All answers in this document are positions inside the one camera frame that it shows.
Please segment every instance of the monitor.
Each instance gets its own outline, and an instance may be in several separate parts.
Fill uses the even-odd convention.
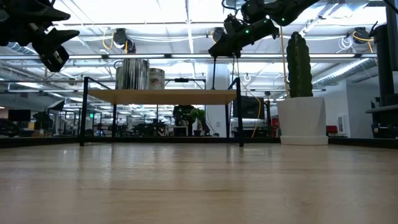
[[[30,110],[9,110],[9,121],[30,121]]]
[[[241,102],[242,102],[242,118],[251,118],[251,119],[257,119],[259,115],[259,106],[260,106],[260,118],[259,119],[265,119],[264,115],[264,99],[260,97],[253,97],[253,96],[241,96]],[[235,99],[233,101],[233,106],[234,106],[234,111],[233,111],[233,117],[237,118],[238,117],[238,101]]]

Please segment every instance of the cactus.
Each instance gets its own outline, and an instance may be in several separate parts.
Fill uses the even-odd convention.
[[[294,32],[287,45],[290,97],[306,97],[312,94],[310,53],[305,39]]]

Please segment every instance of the desk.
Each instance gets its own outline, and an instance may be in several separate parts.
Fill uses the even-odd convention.
[[[105,90],[89,90],[88,83],[94,82]],[[116,138],[116,119],[117,105],[225,105],[225,120],[227,139],[229,136],[229,117],[228,105],[236,98],[238,108],[238,126],[242,130],[242,105],[241,105],[241,81],[240,78],[235,78],[227,90],[112,90],[108,86],[90,78],[84,78],[83,84],[83,105],[82,114],[87,113],[88,95],[113,104],[113,130],[112,139],[114,142]],[[80,146],[84,146],[86,137],[84,130],[86,124],[82,122],[80,125]],[[243,147],[243,132],[239,131],[239,146]]]

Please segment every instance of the white pillar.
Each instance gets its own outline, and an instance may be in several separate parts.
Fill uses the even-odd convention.
[[[206,89],[213,86],[213,64],[207,66]],[[215,89],[227,90],[230,84],[228,64],[216,64]],[[206,106],[206,122],[210,128],[210,134],[218,133],[220,137],[226,137],[225,105]]]

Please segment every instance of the potted plant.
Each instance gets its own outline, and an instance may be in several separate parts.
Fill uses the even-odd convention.
[[[193,131],[193,135],[196,137],[199,137],[201,135],[201,132],[209,132],[210,130],[208,129],[208,126],[206,125],[206,120],[205,120],[205,111],[194,108],[191,110],[191,118],[192,119],[197,119],[197,130]]]
[[[294,32],[287,46],[290,98],[277,103],[282,144],[326,145],[325,100],[313,97],[309,49]]]

